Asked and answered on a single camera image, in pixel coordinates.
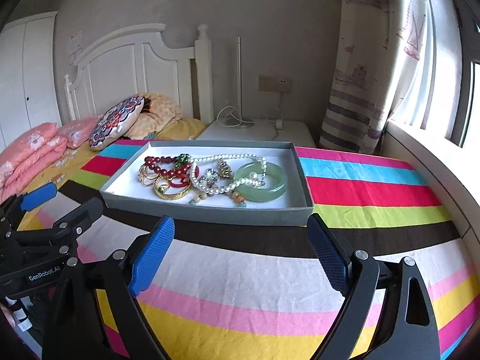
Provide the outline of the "gold bangle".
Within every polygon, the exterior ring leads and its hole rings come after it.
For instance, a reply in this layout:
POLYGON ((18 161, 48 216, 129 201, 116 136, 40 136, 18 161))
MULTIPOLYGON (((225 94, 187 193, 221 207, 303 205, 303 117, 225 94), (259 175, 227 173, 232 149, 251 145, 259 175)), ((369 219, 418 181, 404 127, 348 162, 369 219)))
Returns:
POLYGON ((191 183, 187 182, 181 187, 173 187, 165 180, 156 180, 153 185, 154 194, 164 201, 180 200, 188 194, 191 189, 191 183))

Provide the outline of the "grey jewelry tray box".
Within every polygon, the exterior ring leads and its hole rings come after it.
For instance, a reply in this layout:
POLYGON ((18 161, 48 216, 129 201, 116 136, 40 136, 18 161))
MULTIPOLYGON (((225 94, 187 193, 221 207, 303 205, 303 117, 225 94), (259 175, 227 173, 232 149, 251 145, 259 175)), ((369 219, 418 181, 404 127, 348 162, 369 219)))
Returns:
POLYGON ((290 142, 151 141, 100 193, 110 208, 214 224, 304 226, 313 211, 290 142))

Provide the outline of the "pink folded quilt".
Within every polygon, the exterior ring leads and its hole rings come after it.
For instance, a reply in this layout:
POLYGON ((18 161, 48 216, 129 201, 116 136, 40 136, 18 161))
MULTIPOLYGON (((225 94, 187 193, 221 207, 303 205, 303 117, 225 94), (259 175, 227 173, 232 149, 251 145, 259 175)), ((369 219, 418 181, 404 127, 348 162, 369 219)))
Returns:
POLYGON ((67 139, 55 123, 43 123, 16 138, 1 152, 1 203, 20 193, 39 173, 62 158, 67 139))

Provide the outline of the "pink floral pillow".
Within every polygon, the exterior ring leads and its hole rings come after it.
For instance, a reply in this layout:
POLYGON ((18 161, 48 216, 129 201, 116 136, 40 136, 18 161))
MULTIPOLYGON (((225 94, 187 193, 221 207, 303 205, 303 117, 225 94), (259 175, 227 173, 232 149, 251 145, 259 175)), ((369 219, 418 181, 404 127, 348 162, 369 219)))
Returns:
POLYGON ((89 136, 98 120, 98 117, 73 120, 59 128, 56 135, 67 140, 69 149, 77 149, 85 141, 89 140, 89 136))

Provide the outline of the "striped colourful blanket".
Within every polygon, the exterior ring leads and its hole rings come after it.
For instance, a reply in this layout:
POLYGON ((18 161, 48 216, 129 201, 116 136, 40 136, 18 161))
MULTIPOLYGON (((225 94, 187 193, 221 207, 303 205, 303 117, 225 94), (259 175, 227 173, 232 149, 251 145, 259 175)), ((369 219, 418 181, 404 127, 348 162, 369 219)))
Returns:
MULTIPOLYGON (((479 317, 477 264, 421 175, 398 159, 266 146, 289 172, 278 201, 313 210, 338 236, 384 261, 414 259, 445 359, 479 317)), ((343 303, 303 227, 176 222, 175 239, 139 303, 173 359, 308 359, 343 303)))

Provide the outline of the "white wardrobe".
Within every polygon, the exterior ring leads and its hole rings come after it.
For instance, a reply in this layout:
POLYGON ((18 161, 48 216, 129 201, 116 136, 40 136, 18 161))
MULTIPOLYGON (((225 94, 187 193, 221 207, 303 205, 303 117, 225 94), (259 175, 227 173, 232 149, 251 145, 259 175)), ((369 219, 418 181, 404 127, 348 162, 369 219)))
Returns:
POLYGON ((1 148, 43 123, 62 125, 55 91, 55 11, 18 19, 1 30, 1 148))

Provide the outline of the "silver rhinestone brooch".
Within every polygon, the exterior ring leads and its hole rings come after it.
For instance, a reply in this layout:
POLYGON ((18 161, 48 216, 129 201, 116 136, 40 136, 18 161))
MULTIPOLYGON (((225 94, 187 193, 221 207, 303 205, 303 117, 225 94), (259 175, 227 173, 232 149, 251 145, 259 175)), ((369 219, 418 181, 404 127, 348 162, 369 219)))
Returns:
POLYGON ((221 180, 218 171, 213 168, 208 168, 201 177, 201 182, 203 185, 211 188, 221 180))

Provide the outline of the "green jade bangle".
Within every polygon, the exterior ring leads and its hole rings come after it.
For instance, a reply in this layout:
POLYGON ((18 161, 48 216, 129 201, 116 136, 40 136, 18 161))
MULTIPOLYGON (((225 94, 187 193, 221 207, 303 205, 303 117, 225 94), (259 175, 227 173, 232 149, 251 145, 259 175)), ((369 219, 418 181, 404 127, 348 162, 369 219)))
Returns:
POLYGON ((260 162, 250 162, 240 166, 233 175, 235 181, 241 179, 258 181, 253 185, 247 182, 240 184, 237 191, 247 201, 254 203, 271 202, 287 191, 288 178, 285 170, 270 162, 263 169, 260 162))

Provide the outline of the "patterned round cushion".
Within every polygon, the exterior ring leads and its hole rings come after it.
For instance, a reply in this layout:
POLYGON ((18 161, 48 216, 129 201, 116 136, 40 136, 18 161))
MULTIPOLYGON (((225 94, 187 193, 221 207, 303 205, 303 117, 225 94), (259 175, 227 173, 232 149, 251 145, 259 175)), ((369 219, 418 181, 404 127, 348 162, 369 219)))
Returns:
POLYGON ((143 110, 145 98, 140 95, 127 97, 101 116, 89 136, 91 150, 103 150, 134 125, 143 110))

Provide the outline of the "white nightstand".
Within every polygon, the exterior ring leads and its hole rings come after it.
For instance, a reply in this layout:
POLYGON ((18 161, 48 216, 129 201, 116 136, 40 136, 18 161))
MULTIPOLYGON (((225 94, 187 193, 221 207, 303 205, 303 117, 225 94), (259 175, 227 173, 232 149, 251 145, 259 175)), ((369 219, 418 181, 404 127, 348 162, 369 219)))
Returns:
POLYGON ((269 119, 255 119, 250 127, 225 127, 212 123, 198 137, 204 141, 286 141, 295 146, 316 148, 308 126, 299 121, 284 120, 282 129, 269 119))

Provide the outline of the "beige fleece blanket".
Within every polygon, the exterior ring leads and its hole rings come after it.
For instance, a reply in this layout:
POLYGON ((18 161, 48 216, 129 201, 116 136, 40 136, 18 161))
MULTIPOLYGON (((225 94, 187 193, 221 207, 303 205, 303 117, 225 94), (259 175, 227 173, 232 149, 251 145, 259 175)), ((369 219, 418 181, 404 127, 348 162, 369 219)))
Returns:
POLYGON ((124 135, 131 140, 153 139, 182 118, 182 111, 167 95, 142 93, 144 105, 133 126, 124 135))

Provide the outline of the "slim silver desk lamp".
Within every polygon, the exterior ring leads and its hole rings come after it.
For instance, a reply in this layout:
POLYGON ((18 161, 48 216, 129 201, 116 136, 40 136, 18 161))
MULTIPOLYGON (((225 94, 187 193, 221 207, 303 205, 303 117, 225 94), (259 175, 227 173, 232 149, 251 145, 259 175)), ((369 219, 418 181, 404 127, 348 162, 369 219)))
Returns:
POLYGON ((243 117, 242 113, 242 39, 236 40, 236 106, 229 107, 225 125, 229 128, 251 128, 255 121, 243 117))

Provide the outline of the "white bed headboard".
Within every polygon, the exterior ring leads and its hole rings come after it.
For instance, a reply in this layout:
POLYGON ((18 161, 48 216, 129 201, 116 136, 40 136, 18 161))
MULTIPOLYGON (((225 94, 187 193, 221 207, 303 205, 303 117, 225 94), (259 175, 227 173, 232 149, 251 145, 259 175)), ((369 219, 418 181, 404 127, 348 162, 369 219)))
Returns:
POLYGON ((165 24, 137 24, 101 37, 76 57, 76 77, 64 76, 71 120, 100 116, 139 93, 164 94, 187 118, 206 125, 214 116, 212 42, 199 24, 193 46, 170 48, 165 24))

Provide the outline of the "striped patterned curtain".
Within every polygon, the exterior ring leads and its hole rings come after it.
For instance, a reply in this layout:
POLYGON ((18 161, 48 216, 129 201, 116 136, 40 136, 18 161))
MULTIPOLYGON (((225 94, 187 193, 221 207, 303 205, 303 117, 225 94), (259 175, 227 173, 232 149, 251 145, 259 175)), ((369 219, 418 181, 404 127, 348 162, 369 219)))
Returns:
POLYGON ((320 146, 371 155, 389 120, 449 138, 461 74, 452 0, 342 0, 320 146))

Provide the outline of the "wall power socket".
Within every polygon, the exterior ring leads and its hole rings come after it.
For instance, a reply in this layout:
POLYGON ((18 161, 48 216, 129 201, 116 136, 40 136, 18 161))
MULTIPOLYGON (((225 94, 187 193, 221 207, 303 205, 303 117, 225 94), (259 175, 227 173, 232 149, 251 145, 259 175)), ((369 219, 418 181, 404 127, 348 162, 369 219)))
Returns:
POLYGON ((277 94, 289 94, 293 80, 287 76, 259 76, 258 90, 277 94))

